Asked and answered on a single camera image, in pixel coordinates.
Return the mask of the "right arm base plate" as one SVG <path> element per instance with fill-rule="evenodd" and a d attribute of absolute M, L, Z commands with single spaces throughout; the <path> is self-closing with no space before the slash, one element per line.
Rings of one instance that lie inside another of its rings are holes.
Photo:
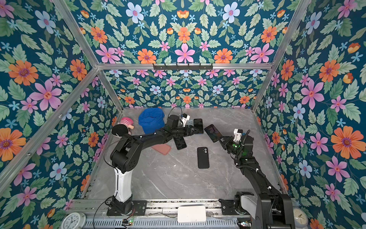
<path fill-rule="evenodd" d="M 252 199 L 219 199 L 223 215 L 255 215 L 256 204 Z"/>

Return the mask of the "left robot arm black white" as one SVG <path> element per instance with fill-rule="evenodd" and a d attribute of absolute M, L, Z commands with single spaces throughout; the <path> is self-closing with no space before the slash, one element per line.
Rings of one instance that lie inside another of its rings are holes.
<path fill-rule="evenodd" d="M 162 128 L 146 135 L 131 135 L 123 124 L 114 126 L 112 134 L 120 139 L 110 155 L 115 171 L 115 191 L 108 204 L 107 216 L 132 215 L 137 209 L 132 201 L 132 172 L 142 150 L 198 133 L 197 127 L 185 124 L 177 115 L 169 116 Z"/>

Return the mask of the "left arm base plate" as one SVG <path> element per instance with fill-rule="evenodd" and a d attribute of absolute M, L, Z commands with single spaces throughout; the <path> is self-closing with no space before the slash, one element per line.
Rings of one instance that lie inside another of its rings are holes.
<path fill-rule="evenodd" d="M 144 216 L 146 209 L 146 200 L 129 200 L 126 203 L 114 200 L 109 204 L 107 216 Z"/>

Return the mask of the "black phone case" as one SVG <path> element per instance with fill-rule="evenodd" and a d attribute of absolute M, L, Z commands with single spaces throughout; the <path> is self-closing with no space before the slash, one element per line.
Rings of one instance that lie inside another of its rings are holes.
<path fill-rule="evenodd" d="M 207 147 L 197 148 L 197 163 L 199 169 L 208 169 L 210 167 Z"/>

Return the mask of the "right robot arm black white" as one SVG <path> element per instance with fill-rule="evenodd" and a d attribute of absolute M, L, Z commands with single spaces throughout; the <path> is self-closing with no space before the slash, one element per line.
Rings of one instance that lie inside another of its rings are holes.
<path fill-rule="evenodd" d="M 253 155 L 254 138 L 246 135 L 235 141 L 233 136 L 219 140 L 234 160 L 234 165 L 251 183 L 254 193 L 237 192 L 234 207 L 250 214 L 251 222 L 239 223 L 240 229 L 294 229 L 293 202 L 276 189 L 262 172 Z"/>

